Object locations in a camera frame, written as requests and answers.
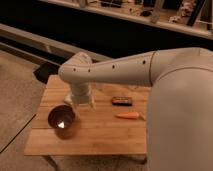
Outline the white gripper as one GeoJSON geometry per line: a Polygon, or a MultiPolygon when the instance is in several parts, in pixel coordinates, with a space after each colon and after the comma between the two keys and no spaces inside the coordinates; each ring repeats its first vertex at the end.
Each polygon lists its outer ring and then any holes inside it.
{"type": "Polygon", "coordinates": [[[71,99],[73,102],[71,102],[70,106],[73,108],[73,110],[77,110],[77,104],[85,103],[89,103],[89,106],[92,109],[95,109],[95,102],[91,101],[92,91],[89,83],[72,84],[70,89],[71,99]]]}

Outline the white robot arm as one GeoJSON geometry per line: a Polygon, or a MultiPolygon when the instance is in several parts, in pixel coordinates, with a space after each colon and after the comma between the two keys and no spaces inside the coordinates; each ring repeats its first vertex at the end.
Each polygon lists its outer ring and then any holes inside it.
{"type": "Polygon", "coordinates": [[[76,105],[91,99],[91,82],[149,87],[148,171],[213,171],[213,51],[156,50],[99,63],[80,52],[58,74],[76,105]]]}

